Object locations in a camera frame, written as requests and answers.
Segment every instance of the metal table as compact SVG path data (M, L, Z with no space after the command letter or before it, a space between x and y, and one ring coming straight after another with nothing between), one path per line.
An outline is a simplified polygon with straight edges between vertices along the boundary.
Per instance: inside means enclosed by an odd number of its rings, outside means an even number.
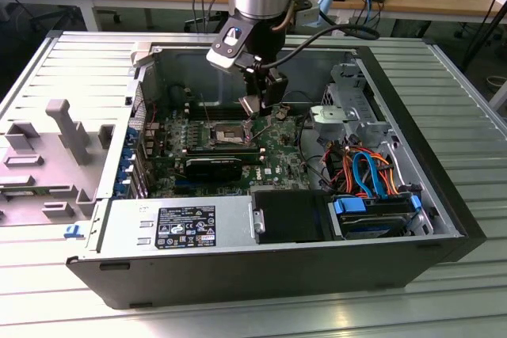
M134 44L181 36L49 36L0 105L0 133L27 118L51 128L44 96L64 97L70 87L74 97L88 100L71 109L87 131L104 120L114 123L120 95L135 75ZM66 225L3 227L0 336L504 336L507 126L438 47L408 39L347 44L370 46L488 236L485 244L459 263L430 269L405 289L112 310L65 268L72 245L82 244L63 239Z

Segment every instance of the green circuit board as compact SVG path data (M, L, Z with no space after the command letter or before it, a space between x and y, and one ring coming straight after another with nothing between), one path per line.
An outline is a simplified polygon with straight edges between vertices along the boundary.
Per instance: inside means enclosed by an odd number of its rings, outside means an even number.
M151 166L151 198L244 196L252 187L307 189L308 175L301 167L296 117L282 120L272 116L257 120L191 120L182 112L155 124L148 131L156 149L148 155ZM238 131L243 131L242 141ZM200 152L215 152L214 158L242 159L241 179L228 182L192 182L185 175L185 163Z

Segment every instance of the warning label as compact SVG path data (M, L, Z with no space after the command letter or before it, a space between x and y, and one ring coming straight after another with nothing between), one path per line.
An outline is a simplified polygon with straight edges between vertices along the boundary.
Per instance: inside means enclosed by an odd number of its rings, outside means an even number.
M158 209L158 249L186 249L216 245L215 207L163 207Z

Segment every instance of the blue cable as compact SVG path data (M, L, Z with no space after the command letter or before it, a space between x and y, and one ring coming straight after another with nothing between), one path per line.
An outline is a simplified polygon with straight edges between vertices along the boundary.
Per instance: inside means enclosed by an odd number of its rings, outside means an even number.
M365 0L365 1L368 6L368 12L366 13L366 21L364 22L366 24L370 20L370 12L372 11L372 2L371 2L371 0Z
M368 195L368 198L373 198L372 191L364 184L364 182L361 180L360 174L359 174L359 160L361 157L365 157L368 161L368 164L370 165L370 171L372 173L372 181L373 186L375 188L375 192L377 195L379 195L380 198L387 198L387 194L382 186L382 183L379 181L379 174L377 173L377 167L375 166L375 162L373 161L373 157L370 156L370 154L367 154L366 152L359 152L354 156L354 160L352 163L352 171L354 175L354 180L357 182L357 184L360 186L361 189L364 190L364 192Z

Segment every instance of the motherboard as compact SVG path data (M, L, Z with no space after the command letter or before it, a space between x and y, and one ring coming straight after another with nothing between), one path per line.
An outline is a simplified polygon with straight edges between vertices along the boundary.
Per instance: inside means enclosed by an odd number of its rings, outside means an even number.
M209 108L174 110L147 123L143 145L150 198L308 189L295 144L298 120L288 108L257 120Z

